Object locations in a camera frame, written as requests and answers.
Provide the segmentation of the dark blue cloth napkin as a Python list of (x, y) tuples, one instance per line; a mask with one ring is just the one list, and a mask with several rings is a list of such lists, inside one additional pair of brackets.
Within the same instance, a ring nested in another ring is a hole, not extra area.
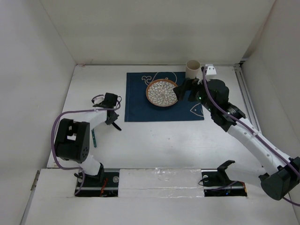
[(125, 122), (204, 120), (201, 104), (188, 101), (189, 92), (186, 92), (184, 100), (169, 107), (155, 106), (147, 99), (148, 85), (166, 78), (181, 85), (185, 80), (185, 72), (127, 73)]

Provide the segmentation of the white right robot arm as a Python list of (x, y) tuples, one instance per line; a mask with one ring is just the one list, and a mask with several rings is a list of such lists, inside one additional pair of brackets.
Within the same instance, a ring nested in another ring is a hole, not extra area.
[(256, 175), (255, 180), (270, 198), (284, 199), (299, 184), (299, 157), (291, 158), (260, 134), (245, 113), (229, 102), (229, 89), (223, 81), (187, 78), (173, 91), (178, 100), (189, 91), (188, 100), (201, 103), (210, 112), (211, 119), (260, 162), (264, 171)]

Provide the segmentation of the floral plate with orange rim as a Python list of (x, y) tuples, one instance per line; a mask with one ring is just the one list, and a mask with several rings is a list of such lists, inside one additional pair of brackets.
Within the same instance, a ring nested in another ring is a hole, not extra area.
[(178, 85), (168, 79), (157, 79), (151, 82), (146, 89), (146, 97), (155, 106), (169, 107), (177, 103), (174, 88)]

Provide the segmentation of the black table knife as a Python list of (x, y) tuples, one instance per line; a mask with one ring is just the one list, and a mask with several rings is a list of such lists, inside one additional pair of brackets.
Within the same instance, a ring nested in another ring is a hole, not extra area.
[(115, 122), (113, 122), (112, 125), (113, 125), (118, 131), (121, 131), (121, 130), (122, 130)]

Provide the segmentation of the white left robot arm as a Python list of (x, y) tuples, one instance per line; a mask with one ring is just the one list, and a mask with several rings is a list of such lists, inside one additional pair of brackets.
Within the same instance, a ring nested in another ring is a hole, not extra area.
[(101, 125), (112, 125), (117, 130), (121, 128), (116, 124), (122, 98), (116, 94), (106, 93), (95, 96), (91, 102), (92, 109), (67, 111), (57, 117), (52, 127), (51, 148), (53, 159), (58, 167), (71, 170), (60, 165), (58, 158), (73, 161), (78, 164), (73, 169), (80, 172), (75, 176), (82, 180), (99, 186), (104, 182), (104, 166), (90, 154), (90, 135), (92, 130)]

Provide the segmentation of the beige paper cup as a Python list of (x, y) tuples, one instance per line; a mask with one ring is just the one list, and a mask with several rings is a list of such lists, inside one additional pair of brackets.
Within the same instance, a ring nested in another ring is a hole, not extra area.
[(186, 63), (185, 78), (195, 79), (200, 70), (201, 70), (200, 62), (196, 60), (189, 60)]

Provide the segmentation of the silver fork teal handle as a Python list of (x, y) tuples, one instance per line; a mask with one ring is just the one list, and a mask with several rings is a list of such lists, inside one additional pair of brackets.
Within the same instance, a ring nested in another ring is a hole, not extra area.
[(96, 148), (97, 147), (97, 141), (96, 141), (96, 136), (95, 136), (94, 129), (91, 130), (91, 135), (92, 135), (92, 140), (93, 140), (93, 146), (94, 146), (94, 148)]

